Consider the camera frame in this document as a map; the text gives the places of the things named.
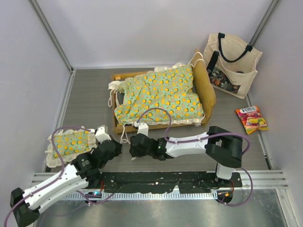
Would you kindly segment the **small lemon print pillow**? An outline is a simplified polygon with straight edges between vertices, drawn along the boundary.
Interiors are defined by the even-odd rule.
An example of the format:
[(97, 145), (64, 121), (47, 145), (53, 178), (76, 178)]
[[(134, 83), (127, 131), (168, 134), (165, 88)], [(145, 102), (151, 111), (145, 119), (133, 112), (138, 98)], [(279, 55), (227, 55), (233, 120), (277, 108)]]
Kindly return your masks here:
[(49, 145), (45, 153), (46, 165), (55, 168), (74, 160), (82, 153), (90, 152), (97, 147), (93, 132), (81, 130), (60, 130), (48, 137)]

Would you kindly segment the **lemon print pet mattress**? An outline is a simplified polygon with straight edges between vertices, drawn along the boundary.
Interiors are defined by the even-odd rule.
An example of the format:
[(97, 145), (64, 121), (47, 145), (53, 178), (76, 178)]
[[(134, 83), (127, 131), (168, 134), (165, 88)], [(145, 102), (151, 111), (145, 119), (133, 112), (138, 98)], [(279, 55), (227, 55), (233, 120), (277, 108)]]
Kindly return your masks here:
[(193, 92), (190, 64), (156, 67), (134, 78), (110, 82), (110, 98), (117, 94), (114, 115), (120, 126), (144, 122), (147, 125), (197, 123), (205, 117), (201, 101)]

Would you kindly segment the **wooden pet bed frame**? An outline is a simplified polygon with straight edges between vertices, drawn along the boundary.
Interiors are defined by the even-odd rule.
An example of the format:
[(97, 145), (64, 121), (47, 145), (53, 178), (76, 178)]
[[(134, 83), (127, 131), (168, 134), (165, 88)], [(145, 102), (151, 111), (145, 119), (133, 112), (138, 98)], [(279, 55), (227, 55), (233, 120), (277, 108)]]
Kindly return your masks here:
[[(205, 127), (208, 123), (208, 121), (211, 118), (213, 107), (216, 104), (216, 95), (214, 88), (212, 87), (210, 80), (208, 78), (208, 74), (206, 71), (205, 63), (203, 60), (202, 54), (199, 52), (198, 49), (195, 49), (195, 54), (193, 58), (190, 60), (189, 63), (194, 63), (192, 66), (193, 69), (193, 85), (194, 85), (194, 90), (196, 94), (199, 97), (199, 101), (202, 103), (202, 108), (204, 111), (205, 117), (202, 119), (200, 125)], [(125, 80), (129, 78), (134, 78), (138, 75), (142, 75), (143, 73), (147, 73), (147, 71), (140, 71), (140, 72), (129, 72), (129, 73), (123, 73), (123, 74), (113, 74), (112, 75), (112, 82), (120, 82), (120, 80)], [(117, 99), (117, 94), (113, 97), (110, 98), (112, 102), (112, 108), (114, 112), (114, 108), (116, 108), (118, 104), (118, 99)], [(116, 134), (122, 133), (123, 132), (123, 127), (119, 125), (116, 117), (113, 117), (113, 131)], [(185, 125), (194, 125), (197, 123), (173, 123), (171, 127), (178, 127), (178, 126), (185, 126)], [(165, 129), (167, 128), (167, 124), (155, 124), (149, 126), (150, 130), (154, 129)], [(125, 132), (133, 132), (135, 131), (135, 128), (131, 125), (125, 126)]]

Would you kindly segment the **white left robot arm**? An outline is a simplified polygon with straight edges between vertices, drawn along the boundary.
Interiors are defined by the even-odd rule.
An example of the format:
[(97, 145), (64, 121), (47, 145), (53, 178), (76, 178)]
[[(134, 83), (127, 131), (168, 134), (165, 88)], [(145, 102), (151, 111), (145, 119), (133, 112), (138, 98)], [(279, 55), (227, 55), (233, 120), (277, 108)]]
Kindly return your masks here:
[(10, 206), (17, 226), (27, 227), (34, 223), (48, 207), (71, 192), (97, 188), (102, 178), (100, 169), (119, 156), (121, 150), (122, 144), (115, 140), (99, 142), (91, 152), (78, 155), (61, 172), (40, 184), (26, 190), (14, 189)]

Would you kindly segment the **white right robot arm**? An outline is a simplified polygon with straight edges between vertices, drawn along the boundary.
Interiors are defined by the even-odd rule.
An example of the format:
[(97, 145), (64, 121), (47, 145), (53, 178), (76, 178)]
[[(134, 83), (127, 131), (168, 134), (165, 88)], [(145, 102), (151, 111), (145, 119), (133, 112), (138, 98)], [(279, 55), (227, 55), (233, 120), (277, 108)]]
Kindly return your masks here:
[(217, 126), (196, 136), (152, 139), (144, 133), (137, 133), (130, 139), (132, 158), (151, 156), (160, 161), (185, 155), (208, 155), (217, 162), (214, 182), (226, 186), (235, 168), (242, 165), (243, 138)]

